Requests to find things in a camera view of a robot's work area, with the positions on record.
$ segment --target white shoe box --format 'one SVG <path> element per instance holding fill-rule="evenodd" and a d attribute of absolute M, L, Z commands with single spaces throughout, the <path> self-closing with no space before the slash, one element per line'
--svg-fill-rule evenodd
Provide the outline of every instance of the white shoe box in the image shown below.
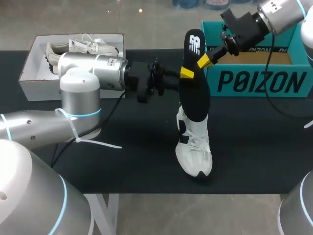
<path fill-rule="evenodd" d="M 123 34 L 89 34 L 92 39 L 102 38 L 108 45 L 119 50 L 119 57 L 125 56 Z M 81 34 L 37 36 L 31 47 L 24 68 L 20 74 L 21 85 L 28 101 L 61 100 L 60 79 L 49 70 L 45 59 L 47 43 L 66 43 L 69 39 L 81 39 Z M 118 98 L 121 91 L 101 90 L 101 98 Z"/>

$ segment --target white table leg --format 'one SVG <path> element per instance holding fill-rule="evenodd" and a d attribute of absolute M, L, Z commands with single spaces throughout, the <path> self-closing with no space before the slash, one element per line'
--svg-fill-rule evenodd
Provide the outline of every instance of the white table leg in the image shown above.
<path fill-rule="evenodd" d="M 111 216 L 111 220 L 112 220 L 115 230 L 116 230 L 116 225 L 117 225 L 118 202 L 119 202 L 118 193 L 109 194 L 108 211 Z"/>
<path fill-rule="evenodd" d="M 107 205 L 102 194 L 85 194 L 87 198 L 94 220 L 97 223 L 102 235 L 116 235 L 116 220 L 112 223 L 112 217 L 109 213 Z"/>

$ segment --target tiled floor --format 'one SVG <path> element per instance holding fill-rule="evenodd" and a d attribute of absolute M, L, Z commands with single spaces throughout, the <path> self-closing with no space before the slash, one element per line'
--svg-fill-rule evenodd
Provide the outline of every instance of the tiled floor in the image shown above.
<path fill-rule="evenodd" d="M 123 194 L 119 235 L 279 235 L 277 194 Z"/>
<path fill-rule="evenodd" d="M 231 9 L 240 16 L 255 6 Z M 126 49 L 182 48 L 187 30 L 220 13 L 173 8 L 170 0 L 0 0 L 0 50 L 30 49 L 39 34 L 84 32 L 125 33 Z M 125 194 L 118 234 L 278 235 L 279 204 L 276 194 Z"/>

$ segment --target blue shoe box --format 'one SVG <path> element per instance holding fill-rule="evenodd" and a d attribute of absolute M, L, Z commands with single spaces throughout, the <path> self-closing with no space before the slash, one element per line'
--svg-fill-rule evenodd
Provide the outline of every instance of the blue shoe box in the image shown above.
<path fill-rule="evenodd" d="M 206 50 L 222 44 L 220 33 L 223 22 L 203 22 Z M 313 69 L 307 59 L 300 35 L 301 25 L 289 29 L 278 37 L 271 64 L 267 72 L 267 90 L 272 97 L 306 97 L 313 85 Z M 241 52 L 238 57 L 226 55 L 204 70 L 212 96 L 266 96 L 264 70 L 268 59 L 272 35 Z"/>

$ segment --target black tablecloth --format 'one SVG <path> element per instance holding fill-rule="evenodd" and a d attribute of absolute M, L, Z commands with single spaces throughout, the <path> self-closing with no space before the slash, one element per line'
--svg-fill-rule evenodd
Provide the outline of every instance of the black tablecloth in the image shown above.
<path fill-rule="evenodd" d="M 0 112 L 53 110 L 59 101 L 28 102 L 18 78 L 26 51 L 0 52 Z M 161 59 L 179 69 L 182 50 L 128 50 L 128 60 Z M 313 114 L 313 100 L 276 98 L 294 114 Z M 116 99 L 101 100 L 105 117 Z M 178 94 L 154 95 L 149 104 L 129 94 L 96 139 L 123 149 L 73 144 L 55 170 L 83 193 L 287 193 L 313 168 L 313 127 L 290 120 L 265 98 L 214 97 L 209 113 L 213 170 L 205 182 L 189 178 L 180 167 L 176 114 Z M 50 162 L 54 146 L 34 152 Z"/>

